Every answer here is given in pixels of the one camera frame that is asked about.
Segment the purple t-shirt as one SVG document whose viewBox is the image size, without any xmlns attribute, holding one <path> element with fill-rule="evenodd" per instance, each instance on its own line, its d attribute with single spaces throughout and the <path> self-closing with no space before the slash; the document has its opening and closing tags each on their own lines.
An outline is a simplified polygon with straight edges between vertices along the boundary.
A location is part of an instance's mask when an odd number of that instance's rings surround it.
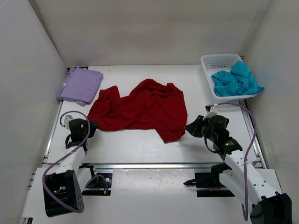
<svg viewBox="0 0 299 224">
<path fill-rule="evenodd" d="M 80 106 L 89 105 L 100 88 L 104 75 L 98 71 L 73 67 L 66 83 L 58 93 L 58 100 L 73 101 Z"/>
</svg>

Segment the red t-shirt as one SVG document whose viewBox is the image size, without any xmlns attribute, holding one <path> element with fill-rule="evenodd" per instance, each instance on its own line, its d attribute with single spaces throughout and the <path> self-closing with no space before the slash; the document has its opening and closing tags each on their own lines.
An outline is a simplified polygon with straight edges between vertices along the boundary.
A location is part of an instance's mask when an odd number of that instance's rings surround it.
<svg viewBox="0 0 299 224">
<path fill-rule="evenodd" d="M 124 97 L 117 86 L 100 90 L 87 117 L 107 132 L 154 129 L 167 143 L 185 134 L 187 116 L 184 93 L 179 88 L 145 79 Z"/>
</svg>

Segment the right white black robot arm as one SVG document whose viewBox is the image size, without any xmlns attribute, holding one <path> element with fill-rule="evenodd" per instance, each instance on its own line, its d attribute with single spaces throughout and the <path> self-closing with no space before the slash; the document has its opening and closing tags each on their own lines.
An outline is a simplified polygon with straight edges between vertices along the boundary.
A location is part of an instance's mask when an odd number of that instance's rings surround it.
<svg viewBox="0 0 299 224">
<path fill-rule="evenodd" d="M 230 136 L 228 123 L 229 120 L 220 115 L 210 118 L 199 115 L 185 127 L 193 137 L 210 140 L 214 153 L 223 160 L 212 168 L 211 184 L 229 189 L 242 203 L 253 224 L 292 223 L 290 197 L 286 193 L 280 194 L 246 159 L 241 145 Z"/>
</svg>

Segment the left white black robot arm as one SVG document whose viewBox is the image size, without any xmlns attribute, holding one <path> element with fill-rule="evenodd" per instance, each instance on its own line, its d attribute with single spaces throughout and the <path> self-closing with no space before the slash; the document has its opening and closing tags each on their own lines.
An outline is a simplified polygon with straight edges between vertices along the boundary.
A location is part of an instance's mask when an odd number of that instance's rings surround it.
<svg viewBox="0 0 299 224">
<path fill-rule="evenodd" d="M 83 119 L 73 119 L 67 115 L 63 127 L 70 131 L 65 139 L 66 153 L 83 145 L 69 155 L 54 169 L 54 173 L 46 174 L 43 182 L 48 191 L 43 189 L 45 212 L 48 217 L 59 216 L 75 211 L 82 212 L 84 208 L 82 192 L 85 186 L 92 187 L 98 181 L 95 167 L 82 163 L 88 151 L 85 137 L 92 138 L 98 128 L 97 122 L 87 122 Z"/>
</svg>

